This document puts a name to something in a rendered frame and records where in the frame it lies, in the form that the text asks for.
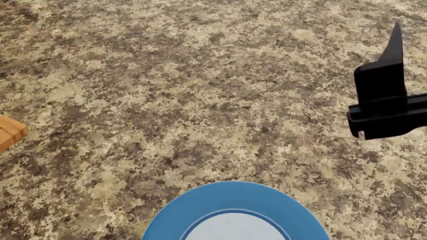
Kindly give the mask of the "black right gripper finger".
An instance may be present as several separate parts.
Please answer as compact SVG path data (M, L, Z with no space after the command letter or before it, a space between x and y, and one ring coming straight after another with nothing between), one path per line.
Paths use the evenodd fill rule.
M361 111L391 111L406 105L402 30L399 23L395 23L388 44L378 60L357 67L354 80Z

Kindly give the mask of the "wooden cutting board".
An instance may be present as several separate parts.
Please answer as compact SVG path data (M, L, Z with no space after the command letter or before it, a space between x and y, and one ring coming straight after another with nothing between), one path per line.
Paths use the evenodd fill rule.
M0 114L0 153L28 134L24 123Z

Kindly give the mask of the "blue round plate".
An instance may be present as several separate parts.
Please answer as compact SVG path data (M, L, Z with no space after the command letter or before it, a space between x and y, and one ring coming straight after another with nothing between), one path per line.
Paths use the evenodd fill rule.
M294 198L259 183L220 181L191 189L153 218L141 240L331 240Z

